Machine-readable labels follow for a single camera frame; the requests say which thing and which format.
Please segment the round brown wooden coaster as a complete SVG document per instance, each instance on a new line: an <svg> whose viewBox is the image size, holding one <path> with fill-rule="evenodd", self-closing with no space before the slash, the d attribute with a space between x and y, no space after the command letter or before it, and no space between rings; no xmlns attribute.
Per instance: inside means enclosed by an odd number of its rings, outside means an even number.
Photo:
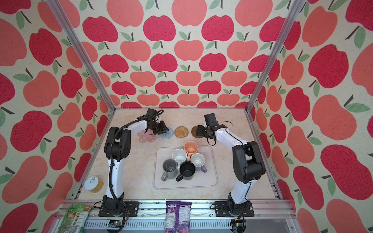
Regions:
<svg viewBox="0 0 373 233"><path fill-rule="evenodd" d="M198 126L194 126L194 127L192 128L192 130L191 130L192 136L193 136L194 138L203 138L202 136L197 135L197 129L198 129Z"/></svg>

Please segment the round grey felt coaster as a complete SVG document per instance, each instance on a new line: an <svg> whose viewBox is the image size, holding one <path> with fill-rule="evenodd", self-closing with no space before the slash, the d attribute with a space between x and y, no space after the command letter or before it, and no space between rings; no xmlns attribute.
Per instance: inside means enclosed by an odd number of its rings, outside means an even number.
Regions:
<svg viewBox="0 0 373 233"><path fill-rule="evenodd" d="M172 128L169 128L167 132L165 132L164 134L160 134L159 136L164 140L171 139L174 136L174 130Z"/></svg>

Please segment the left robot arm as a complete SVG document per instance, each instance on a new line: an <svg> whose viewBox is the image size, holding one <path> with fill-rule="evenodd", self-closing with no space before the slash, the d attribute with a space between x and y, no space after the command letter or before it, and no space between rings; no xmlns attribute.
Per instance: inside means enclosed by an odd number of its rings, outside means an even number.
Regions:
<svg viewBox="0 0 373 233"><path fill-rule="evenodd" d="M154 135L161 135L169 131L160 116L164 110L148 109L147 113L139 116L121 127L109 129L104 152L108 159L108 186L103 197L103 208L114 211L124 211L123 201L123 169L125 159L131 151L131 138L141 131L151 130Z"/></svg>

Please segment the pink flower silicone coaster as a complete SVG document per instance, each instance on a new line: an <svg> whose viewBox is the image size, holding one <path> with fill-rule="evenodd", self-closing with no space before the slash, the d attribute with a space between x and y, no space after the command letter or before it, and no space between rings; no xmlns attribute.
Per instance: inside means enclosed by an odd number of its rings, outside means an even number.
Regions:
<svg viewBox="0 0 373 233"><path fill-rule="evenodd" d="M156 140L156 136L152 130L141 131L138 133L138 136L139 136L140 143L146 143L146 142L153 143Z"/></svg>

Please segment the grey mug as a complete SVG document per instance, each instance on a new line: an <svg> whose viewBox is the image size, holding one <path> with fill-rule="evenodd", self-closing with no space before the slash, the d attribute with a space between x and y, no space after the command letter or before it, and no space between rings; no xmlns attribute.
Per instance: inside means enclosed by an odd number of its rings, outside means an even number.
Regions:
<svg viewBox="0 0 373 233"><path fill-rule="evenodd" d="M162 165L162 168L163 168L163 174L162 174L162 177L161 177L161 180L162 181L166 181L167 179L174 179L177 177L178 175L178 164L176 161L174 161L173 159L167 159L166 161L164 161L163 165Z"/></svg>

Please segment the white lilac handled mug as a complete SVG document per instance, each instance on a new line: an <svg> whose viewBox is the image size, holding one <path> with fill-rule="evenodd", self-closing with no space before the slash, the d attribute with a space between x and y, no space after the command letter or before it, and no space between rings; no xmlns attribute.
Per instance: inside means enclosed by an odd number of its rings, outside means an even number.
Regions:
<svg viewBox="0 0 373 233"><path fill-rule="evenodd" d="M207 173L207 168L205 167L205 157L200 153L195 153L190 158L191 163L195 166L196 171L201 171Z"/></svg>

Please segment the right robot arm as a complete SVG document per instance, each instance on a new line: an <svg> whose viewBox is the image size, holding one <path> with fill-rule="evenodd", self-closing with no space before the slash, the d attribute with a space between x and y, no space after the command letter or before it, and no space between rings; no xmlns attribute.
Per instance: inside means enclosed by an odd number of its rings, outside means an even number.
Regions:
<svg viewBox="0 0 373 233"><path fill-rule="evenodd" d="M205 124L198 125L196 135L224 144L232 151L233 169L237 178L228 195L228 209L231 215L242 214L249 205L249 194L254 184L266 173L266 168L257 142L239 138L219 124L215 114L204 116Z"/></svg>

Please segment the round woven rattan coaster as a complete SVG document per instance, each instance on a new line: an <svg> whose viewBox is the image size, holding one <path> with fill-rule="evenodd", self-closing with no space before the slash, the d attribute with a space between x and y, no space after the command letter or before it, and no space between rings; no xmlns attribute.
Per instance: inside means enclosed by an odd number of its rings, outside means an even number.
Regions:
<svg viewBox="0 0 373 233"><path fill-rule="evenodd" d="M174 130L174 135L177 138L186 138L188 136L188 134L189 134L189 130L185 126L178 126Z"/></svg>

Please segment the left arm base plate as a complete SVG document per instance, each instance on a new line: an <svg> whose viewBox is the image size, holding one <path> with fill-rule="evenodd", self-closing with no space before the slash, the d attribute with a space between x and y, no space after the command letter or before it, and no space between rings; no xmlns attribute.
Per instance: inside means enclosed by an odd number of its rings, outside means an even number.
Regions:
<svg viewBox="0 0 373 233"><path fill-rule="evenodd" d="M98 216L99 217L136 217L139 211L139 202L124 202L124 207L122 208L117 202L107 202L103 203L100 207Z"/></svg>

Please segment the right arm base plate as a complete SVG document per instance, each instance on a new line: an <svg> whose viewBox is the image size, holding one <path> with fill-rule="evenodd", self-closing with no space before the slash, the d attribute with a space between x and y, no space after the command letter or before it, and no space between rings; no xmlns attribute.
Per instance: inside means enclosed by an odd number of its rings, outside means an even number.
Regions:
<svg viewBox="0 0 373 233"><path fill-rule="evenodd" d="M216 217L254 217L254 209L251 202L236 204L231 201L214 202Z"/></svg>

